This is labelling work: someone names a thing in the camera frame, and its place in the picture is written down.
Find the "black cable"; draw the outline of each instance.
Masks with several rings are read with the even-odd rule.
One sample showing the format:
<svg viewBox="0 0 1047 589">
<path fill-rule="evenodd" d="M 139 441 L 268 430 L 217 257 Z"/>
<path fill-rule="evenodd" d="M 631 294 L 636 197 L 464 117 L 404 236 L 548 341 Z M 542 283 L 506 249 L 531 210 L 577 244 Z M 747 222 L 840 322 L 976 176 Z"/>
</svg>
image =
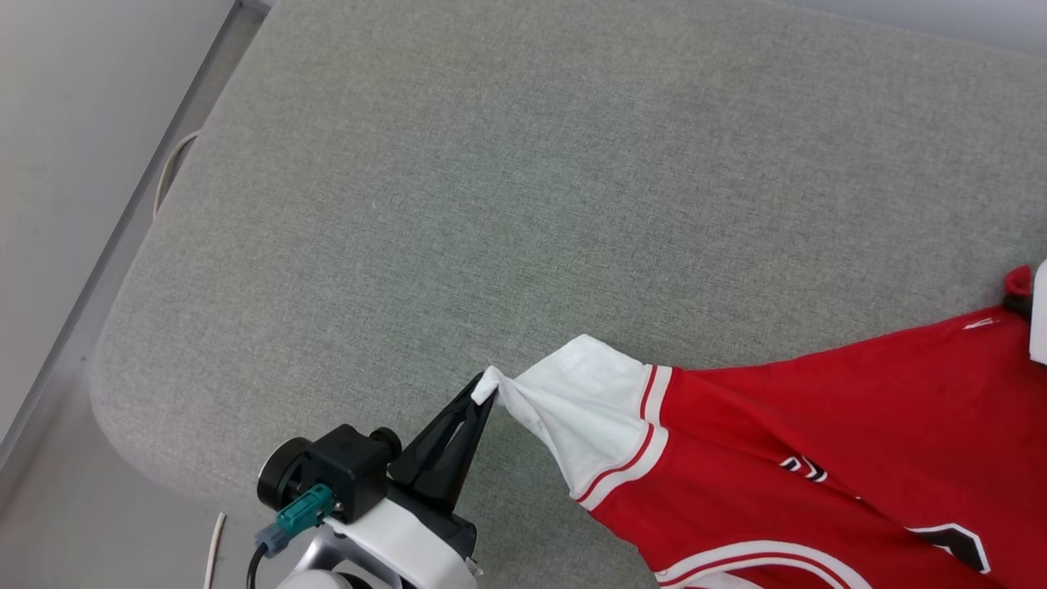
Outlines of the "black cable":
<svg viewBox="0 0 1047 589">
<path fill-rule="evenodd" d="M 247 565 L 247 589 L 254 589 L 254 575 L 259 572 L 259 563 L 262 562 L 262 557 L 265 556 L 265 544 L 262 544 L 254 550 L 254 556 L 251 557 L 251 562 Z"/>
</svg>

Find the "red and white jersey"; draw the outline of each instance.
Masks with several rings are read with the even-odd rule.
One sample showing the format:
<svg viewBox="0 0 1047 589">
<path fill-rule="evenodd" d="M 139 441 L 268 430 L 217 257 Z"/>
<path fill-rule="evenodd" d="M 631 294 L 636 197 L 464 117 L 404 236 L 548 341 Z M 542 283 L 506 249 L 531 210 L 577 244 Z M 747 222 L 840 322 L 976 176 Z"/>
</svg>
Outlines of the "red and white jersey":
<svg viewBox="0 0 1047 589">
<path fill-rule="evenodd" d="M 666 589 L 1045 586 L 1047 369 L 994 308 L 767 366 L 578 338 L 509 411 Z"/>
</svg>

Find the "gray floor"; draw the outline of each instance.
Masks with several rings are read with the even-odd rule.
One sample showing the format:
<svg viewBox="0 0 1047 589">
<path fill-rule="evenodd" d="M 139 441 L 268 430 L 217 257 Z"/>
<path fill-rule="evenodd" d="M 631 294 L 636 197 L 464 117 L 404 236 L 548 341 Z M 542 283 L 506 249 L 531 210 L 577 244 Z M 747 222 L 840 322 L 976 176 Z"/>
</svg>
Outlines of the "gray floor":
<svg viewBox="0 0 1047 589">
<path fill-rule="evenodd" d="M 263 17 L 240 10 L 186 98 L 170 142 L 199 129 Z M 0 585 L 5 588 L 200 587 L 218 512 L 146 479 L 109 446 L 91 415 L 87 367 L 116 290 L 152 217 L 158 173 L 142 186 L 117 247 L 55 364 L 46 435 L 0 513 Z M 244 586 L 253 526 L 230 519 L 215 587 Z M 303 539 L 264 562 L 259 586 L 275 587 L 304 550 Z"/>
</svg>

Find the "gray upholstered table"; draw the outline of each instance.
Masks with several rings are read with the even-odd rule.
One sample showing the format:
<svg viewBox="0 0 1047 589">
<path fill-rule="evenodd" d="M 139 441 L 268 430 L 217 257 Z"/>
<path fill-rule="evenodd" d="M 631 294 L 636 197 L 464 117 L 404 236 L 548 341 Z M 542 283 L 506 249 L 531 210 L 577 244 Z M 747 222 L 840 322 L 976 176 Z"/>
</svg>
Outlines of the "gray upholstered table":
<svg viewBox="0 0 1047 589">
<path fill-rule="evenodd" d="M 253 514 L 276 445 L 416 433 L 587 333 L 762 363 L 996 301 L 1047 251 L 1047 65 L 754 0 L 285 0 L 110 317 L 94 408 Z M 646 587 L 540 444 L 488 427 L 484 587 Z"/>
</svg>

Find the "red fabric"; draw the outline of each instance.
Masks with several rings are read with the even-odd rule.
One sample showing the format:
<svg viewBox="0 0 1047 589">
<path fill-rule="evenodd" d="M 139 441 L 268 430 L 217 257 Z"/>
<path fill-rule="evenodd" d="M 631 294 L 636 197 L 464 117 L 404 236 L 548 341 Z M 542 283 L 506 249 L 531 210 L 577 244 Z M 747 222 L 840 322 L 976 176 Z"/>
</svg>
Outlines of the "red fabric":
<svg viewBox="0 0 1047 589">
<path fill-rule="evenodd" d="M 1012 272 L 1008 290 L 1028 278 Z M 593 516 L 654 571 L 775 541 L 830 554 L 877 589 L 1047 586 L 1047 370 L 1028 341 L 1027 323 L 993 308 L 789 362 L 674 369 L 665 452 Z M 961 557 L 974 546 L 962 528 L 984 558 L 964 564 L 907 529 L 946 524 L 930 540 L 966 543 L 953 544 Z M 792 565 L 729 572 L 764 589 L 828 586 Z"/>
</svg>

